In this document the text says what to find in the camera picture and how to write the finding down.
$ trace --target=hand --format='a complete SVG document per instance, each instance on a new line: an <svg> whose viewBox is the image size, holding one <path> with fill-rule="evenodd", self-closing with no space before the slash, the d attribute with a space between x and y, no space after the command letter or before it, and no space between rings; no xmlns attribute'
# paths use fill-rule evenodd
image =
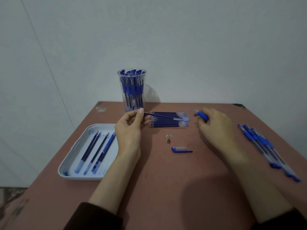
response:
<svg viewBox="0 0 307 230"><path fill-rule="evenodd" d="M232 121L222 112L213 108L202 108L209 120L207 123L199 117L198 125L206 139L221 153L230 148L238 147L232 132Z"/></svg>
<svg viewBox="0 0 307 230"><path fill-rule="evenodd" d="M141 130L149 124L151 116L144 118L144 108L125 113L115 125L118 155L137 155L140 158Z"/></svg>

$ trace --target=clear plastic cup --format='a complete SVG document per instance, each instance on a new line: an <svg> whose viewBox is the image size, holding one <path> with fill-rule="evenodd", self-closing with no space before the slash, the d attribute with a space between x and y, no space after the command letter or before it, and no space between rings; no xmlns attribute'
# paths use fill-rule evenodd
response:
<svg viewBox="0 0 307 230"><path fill-rule="evenodd" d="M145 109L145 75L140 68L121 69L117 72L122 89L125 111Z"/></svg>

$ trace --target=plastic tray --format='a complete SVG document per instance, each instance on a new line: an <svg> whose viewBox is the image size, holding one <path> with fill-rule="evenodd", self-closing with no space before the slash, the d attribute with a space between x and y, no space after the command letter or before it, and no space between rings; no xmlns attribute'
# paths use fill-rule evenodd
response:
<svg viewBox="0 0 307 230"><path fill-rule="evenodd" d="M94 124L86 128L86 130L82 133L80 138L75 142L75 144L72 146L71 150L67 154L67 156L64 158L62 163L59 166L59 175L63 178L67 179L73 179L73 180L101 180L105 173L108 171L109 167L115 160L118 152L118 143L117 138L114 139L113 143L111 144L105 158L102 161L101 166L99 167L96 174L93 174L91 172L92 167L96 163L99 155L101 154L102 150L104 149L105 145L109 141L110 136L114 133L115 124ZM89 157L87 158L85 164L83 165L81 171L76 174L74 171L80 162L82 156L84 155L87 147L90 145L90 142L92 141L94 135L97 131L102 131L102 134L100 138L98 139L97 143L95 144L93 150L91 151ZM94 154L98 150L100 144L102 143L102 140L104 139L104 136L109 132L109 136L106 139L104 145L102 146L100 152L96 156L93 165L88 170L88 173L86 175L83 175L84 171L86 170L86 167L89 165L90 161L92 160Z"/></svg>

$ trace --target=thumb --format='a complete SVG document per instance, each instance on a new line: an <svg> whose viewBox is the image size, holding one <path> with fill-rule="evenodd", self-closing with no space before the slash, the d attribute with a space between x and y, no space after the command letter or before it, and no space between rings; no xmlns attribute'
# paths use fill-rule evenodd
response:
<svg viewBox="0 0 307 230"><path fill-rule="evenodd" d="M205 133L206 131L209 130L210 126L208 124L205 123L204 119L201 117L198 117L197 119L198 125L199 125L199 129Z"/></svg>
<svg viewBox="0 0 307 230"><path fill-rule="evenodd" d="M140 108L138 112L136 113L135 120L132 123L132 125L140 128L143 117L144 117L144 108Z"/></svg>

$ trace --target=table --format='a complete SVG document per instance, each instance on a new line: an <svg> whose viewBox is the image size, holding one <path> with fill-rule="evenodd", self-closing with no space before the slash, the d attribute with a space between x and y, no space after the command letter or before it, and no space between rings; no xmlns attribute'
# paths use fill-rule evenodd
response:
<svg viewBox="0 0 307 230"><path fill-rule="evenodd" d="M87 201L98 182L61 178L58 167L82 132L91 124L116 123L124 114L121 102L103 102L104 112L94 107L71 137L23 195L28 201L11 229L62 229L80 202ZM188 128L150 128L142 131L138 162L118 215L126 230L139 229L249 229L255 217L247 199L218 152L199 134L194 109L213 107L234 123L235 137L254 164L289 202L307 217L307 161L249 110L233 104L147 103L146 111L185 112ZM247 124L260 130L302 179L295 183L266 160L237 128ZM166 134L173 134L167 144ZM187 147L189 154L175 154L171 147Z"/></svg>

